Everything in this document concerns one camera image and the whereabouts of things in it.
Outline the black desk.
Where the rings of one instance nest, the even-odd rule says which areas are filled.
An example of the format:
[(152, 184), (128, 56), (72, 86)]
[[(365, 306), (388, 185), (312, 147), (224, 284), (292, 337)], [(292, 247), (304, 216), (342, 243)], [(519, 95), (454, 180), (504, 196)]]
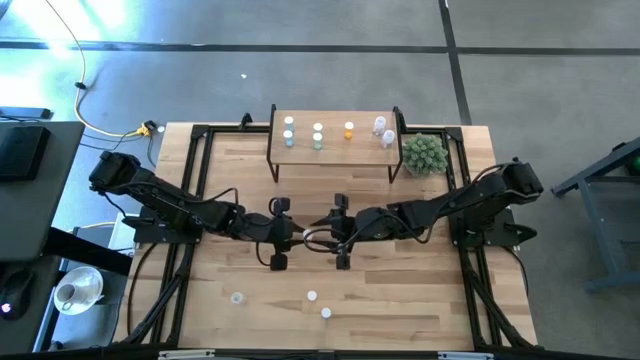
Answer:
[(26, 294), (18, 302), (20, 317), (7, 320), (0, 309), (0, 355), (30, 353), (33, 350), (54, 284), (59, 279), (62, 259), (120, 275), (129, 274), (132, 262), (127, 255), (57, 228), (49, 231), (43, 250), (36, 258), (0, 261), (0, 306), (4, 304), (3, 292), (8, 279), (22, 270), (27, 272), (18, 283), (26, 287)]

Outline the dark flat device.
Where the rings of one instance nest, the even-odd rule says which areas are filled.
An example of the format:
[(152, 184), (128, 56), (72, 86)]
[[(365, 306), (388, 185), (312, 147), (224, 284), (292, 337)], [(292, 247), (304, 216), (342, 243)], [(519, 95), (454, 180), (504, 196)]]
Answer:
[(4, 120), (49, 120), (52, 115), (47, 108), (0, 106), (0, 119)]

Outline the black computer mouse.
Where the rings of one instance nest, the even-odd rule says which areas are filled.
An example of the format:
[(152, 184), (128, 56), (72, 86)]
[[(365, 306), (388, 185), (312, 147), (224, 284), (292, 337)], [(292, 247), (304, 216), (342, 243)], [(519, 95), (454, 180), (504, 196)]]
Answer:
[(21, 318), (28, 310), (35, 274), (22, 269), (10, 275), (0, 286), (0, 317), (7, 321)]

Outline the black rectangular device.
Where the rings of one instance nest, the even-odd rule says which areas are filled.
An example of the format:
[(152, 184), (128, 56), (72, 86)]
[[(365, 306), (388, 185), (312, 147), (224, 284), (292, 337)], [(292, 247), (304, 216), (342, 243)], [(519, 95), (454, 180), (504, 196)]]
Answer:
[(50, 135), (44, 126), (9, 129), (0, 143), (0, 182), (34, 180)]

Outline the black metal table frame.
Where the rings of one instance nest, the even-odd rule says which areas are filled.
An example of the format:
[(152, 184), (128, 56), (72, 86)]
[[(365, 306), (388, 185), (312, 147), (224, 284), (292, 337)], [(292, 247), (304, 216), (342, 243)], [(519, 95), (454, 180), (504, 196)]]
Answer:
[[(390, 182), (383, 168), (305, 167), (282, 169), (275, 181), (266, 161), (268, 127), (218, 123), (172, 123), (160, 150), (159, 173), (173, 183), (184, 169), (208, 159), (204, 193), (239, 200), (263, 212), (274, 196), (287, 196), (303, 224), (324, 216), (337, 193), (357, 211), (390, 202), (430, 198), (450, 183), (469, 181), (494, 162), (489, 131), (483, 126), (438, 126), (450, 146), (453, 173), (413, 178), (399, 172)], [(317, 299), (309, 301), (308, 291)], [(233, 304), (231, 294), (245, 295)], [(351, 356), (420, 358), (437, 351), (469, 351), (477, 327), (489, 337), (494, 326), (479, 298), (468, 298), (459, 254), (446, 220), (431, 240), (360, 244), (351, 269), (337, 270), (334, 258), (295, 248), (288, 267), (273, 272), (257, 259), (257, 246), (204, 234), (194, 250), (179, 321), (179, 349), (210, 349), (216, 358), (312, 358)], [(322, 308), (332, 311), (321, 316)], [(468, 310), (475, 307), (473, 324)]]

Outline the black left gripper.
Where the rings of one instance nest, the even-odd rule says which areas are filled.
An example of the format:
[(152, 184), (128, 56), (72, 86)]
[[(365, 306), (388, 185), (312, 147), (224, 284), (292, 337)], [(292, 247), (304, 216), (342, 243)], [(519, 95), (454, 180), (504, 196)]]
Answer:
[[(290, 199), (287, 197), (274, 197), (270, 200), (269, 210), (273, 218), (268, 224), (266, 239), (257, 243), (257, 259), (261, 265), (268, 267), (271, 271), (287, 269), (288, 257), (285, 253), (291, 250), (292, 230), (291, 218), (286, 215), (286, 212), (290, 209), (290, 206)], [(295, 222), (292, 223), (292, 229), (296, 233), (304, 233), (306, 231), (306, 228)], [(274, 247), (274, 254), (270, 257), (269, 262), (265, 262), (261, 257), (261, 244), (271, 244)], [(304, 239), (292, 239), (292, 247), (304, 244)]]

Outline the blue-grey metal cart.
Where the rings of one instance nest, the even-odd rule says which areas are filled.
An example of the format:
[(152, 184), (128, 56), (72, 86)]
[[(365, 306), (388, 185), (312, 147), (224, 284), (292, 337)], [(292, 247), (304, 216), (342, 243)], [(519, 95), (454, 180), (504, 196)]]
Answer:
[(607, 274), (587, 281), (587, 292), (640, 285), (640, 169), (611, 174), (637, 159), (640, 137), (617, 145), (605, 157), (551, 188), (557, 198), (577, 190), (593, 224)]

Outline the wooden shelf with black legs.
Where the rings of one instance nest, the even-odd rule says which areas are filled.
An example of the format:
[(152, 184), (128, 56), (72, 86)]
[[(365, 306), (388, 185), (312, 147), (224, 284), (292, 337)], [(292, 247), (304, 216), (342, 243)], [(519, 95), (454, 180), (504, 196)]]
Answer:
[[(284, 118), (294, 118), (294, 146), (285, 145)], [(395, 141), (390, 148), (383, 148), (381, 137), (373, 134), (377, 116), (387, 119), (386, 130), (393, 130)], [(344, 138), (344, 124), (354, 124), (351, 139)], [(314, 148), (313, 125), (323, 125), (323, 147)], [(406, 123), (402, 111), (394, 107), (390, 111), (320, 111), (282, 110), (271, 106), (266, 161), (272, 178), (279, 179), (282, 166), (318, 165), (331, 167), (382, 167), (393, 182), (403, 163), (402, 134)]]

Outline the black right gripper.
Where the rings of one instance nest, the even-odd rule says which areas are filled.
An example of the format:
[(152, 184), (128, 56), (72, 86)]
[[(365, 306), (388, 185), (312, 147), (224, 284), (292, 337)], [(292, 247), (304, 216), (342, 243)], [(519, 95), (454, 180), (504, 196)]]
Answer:
[(335, 208), (331, 210), (331, 215), (325, 216), (313, 223), (312, 227), (331, 224), (331, 234), (339, 243), (328, 240), (312, 240), (311, 250), (317, 253), (336, 253), (336, 269), (351, 269), (351, 252), (355, 246), (355, 241), (351, 237), (356, 232), (355, 218), (347, 215), (349, 208), (349, 198), (345, 194), (337, 193), (334, 196)]

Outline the silver metal bracket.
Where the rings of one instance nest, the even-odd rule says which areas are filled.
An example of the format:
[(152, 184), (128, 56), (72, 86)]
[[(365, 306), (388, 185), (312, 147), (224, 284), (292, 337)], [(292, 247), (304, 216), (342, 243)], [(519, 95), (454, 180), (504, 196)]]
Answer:
[(438, 360), (495, 360), (491, 353), (441, 351), (437, 353)]
[(210, 360), (215, 351), (210, 349), (177, 349), (160, 351), (157, 360)]

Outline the potted green succulent plant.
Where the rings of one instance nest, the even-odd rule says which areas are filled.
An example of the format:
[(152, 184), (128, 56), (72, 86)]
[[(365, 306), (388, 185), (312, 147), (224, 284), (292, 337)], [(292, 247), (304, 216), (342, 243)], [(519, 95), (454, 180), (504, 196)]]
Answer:
[(448, 151), (436, 135), (418, 133), (408, 138), (402, 146), (403, 163), (414, 177), (444, 173), (448, 167)]

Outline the white cup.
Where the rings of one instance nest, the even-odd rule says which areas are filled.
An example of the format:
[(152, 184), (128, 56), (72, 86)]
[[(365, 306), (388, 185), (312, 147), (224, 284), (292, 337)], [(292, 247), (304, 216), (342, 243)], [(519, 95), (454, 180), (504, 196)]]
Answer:
[(55, 300), (59, 310), (67, 311), (77, 303), (79, 290), (74, 284), (59, 285), (55, 292)]

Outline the grey desk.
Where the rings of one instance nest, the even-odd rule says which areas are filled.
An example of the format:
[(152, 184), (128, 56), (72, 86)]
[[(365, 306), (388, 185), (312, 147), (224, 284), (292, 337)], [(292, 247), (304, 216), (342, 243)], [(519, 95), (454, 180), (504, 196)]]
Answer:
[(44, 122), (50, 136), (37, 176), (0, 182), (0, 263), (38, 257), (84, 132), (80, 122)]

